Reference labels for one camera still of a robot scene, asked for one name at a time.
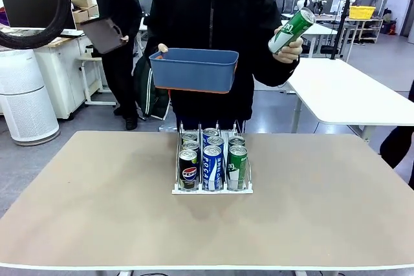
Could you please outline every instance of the jacket zipper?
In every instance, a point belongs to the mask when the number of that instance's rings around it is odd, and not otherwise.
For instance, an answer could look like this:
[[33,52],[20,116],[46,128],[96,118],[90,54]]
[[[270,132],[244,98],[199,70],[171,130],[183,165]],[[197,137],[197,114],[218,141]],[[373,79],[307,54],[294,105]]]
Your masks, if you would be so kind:
[[214,0],[212,0],[210,6],[210,39],[208,42],[208,47],[213,48],[213,18],[214,18]]

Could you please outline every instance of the blue soda can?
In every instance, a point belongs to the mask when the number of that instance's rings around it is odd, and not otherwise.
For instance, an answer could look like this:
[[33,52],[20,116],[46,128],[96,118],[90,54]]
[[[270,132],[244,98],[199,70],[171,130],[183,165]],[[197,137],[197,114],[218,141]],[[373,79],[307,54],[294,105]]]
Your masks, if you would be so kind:
[[209,137],[207,139],[207,145],[216,145],[221,149],[221,155],[224,154],[224,139],[221,137]]
[[202,157],[202,187],[207,191],[222,189],[223,153],[220,147],[208,145]]
[[205,148],[208,146],[207,139],[210,137],[217,137],[219,135],[219,131],[217,129],[205,129],[202,132],[202,147]]

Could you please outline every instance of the soda can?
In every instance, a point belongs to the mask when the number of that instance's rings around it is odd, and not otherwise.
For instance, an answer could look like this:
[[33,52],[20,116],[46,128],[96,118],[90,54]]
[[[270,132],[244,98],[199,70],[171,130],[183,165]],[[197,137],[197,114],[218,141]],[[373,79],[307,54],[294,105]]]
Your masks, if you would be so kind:
[[228,148],[230,149],[234,145],[242,145],[246,147],[246,140],[242,136],[232,136],[228,139]]
[[194,189],[199,167],[197,153],[193,150],[183,150],[179,158],[180,187],[187,190]]
[[246,175],[247,149],[242,145],[234,145],[228,152],[228,187],[242,190]]
[[221,137],[209,137],[207,139],[207,145],[216,145],[216,146],[220,147],[221,154],[223,156],[223,154],[224,154],[224,139],[222,139]]
[[198,140],[198,135],[195,133],[184,133],[181,136],[181,144],[184,142],[196,142]]
[[208,191],[221,190],[223,154],[220,147],[208,145],[202,157],[202,188]]
[[205,129],[202,132],[202,147],[205,148],[207,146],[207,139],[209,137],[216,137],[219,135],[219,131],[217,129]]
[[184,142],[182,145],[183,150],[192,150],[197,153],[197,164],[200,163],[200,144],[194,141]]
[[308,8],[298,11],[282,29],[268,42],[271,53],[278,53],[283,47],[303,35],[313,24],[316,23],[315,15]]

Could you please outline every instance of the yellow bin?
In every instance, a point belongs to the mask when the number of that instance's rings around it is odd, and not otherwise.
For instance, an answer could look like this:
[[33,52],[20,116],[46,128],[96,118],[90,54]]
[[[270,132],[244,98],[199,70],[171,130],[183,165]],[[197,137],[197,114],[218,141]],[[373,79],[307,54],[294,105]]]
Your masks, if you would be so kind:
[[375,11],[374,6],[351,6],[350,19],[371,19]]

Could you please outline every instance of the shiny floor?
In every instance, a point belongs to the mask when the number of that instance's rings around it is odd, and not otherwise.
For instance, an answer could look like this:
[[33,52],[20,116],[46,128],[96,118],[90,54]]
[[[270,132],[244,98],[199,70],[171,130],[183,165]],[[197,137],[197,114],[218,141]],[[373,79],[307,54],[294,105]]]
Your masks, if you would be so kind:
[[[383,37],[377,45],[355,46],[351,63],[367,74],[395,90],[409,89],[414,78],[412,72],[412,50],[414,46],[406,43],[405,38]],[[247,122],[248,133],[289,133],[296,95],[281,94],[276,91],[258,90],[254,96],[254,114]],[[138,131],[158,131],[160,126],[174,127],[175,116],[169,113],[166,121],[148,120],[140,122]],[[82,107],[73,121],[60,122],[61,135],[45,145],[37,147],[18,147],[10,139],[7,126],[0,116],[0,217],[4,215],[20,193],[35,179],[50,159],[63,147],[67,140],[77,131],[123,131],[124,121],[115,117],[109,106]],[[377,127],[370,146],[378,151],[384,138],[392,127]],[[316,118],[303,109],[299,124],[299,133],[336,134],[351,133],[346,126],[318,124]],[[395,171],[405,180],[409,179],[414,161],[414,151],[410,151]],[[289,271],[169,271],[169,276],[287,276]],[[0,268],[0,276],[92,276],[93,272],[56,272],[23,271]],[[309,276],[320,276],[319,272],[309,272]],[[414,269],[395,271],[353,271],[346,276],[414,276]]]

